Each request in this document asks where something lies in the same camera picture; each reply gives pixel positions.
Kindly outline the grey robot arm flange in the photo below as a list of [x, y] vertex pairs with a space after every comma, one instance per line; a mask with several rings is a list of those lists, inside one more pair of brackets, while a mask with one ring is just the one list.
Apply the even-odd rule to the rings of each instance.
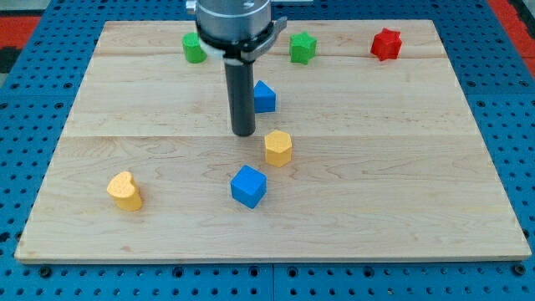
[[186, 0], [201, 49], [225, 64], [252, 64], [276, 43], [288, 19], [272, 20], [270, 0]]

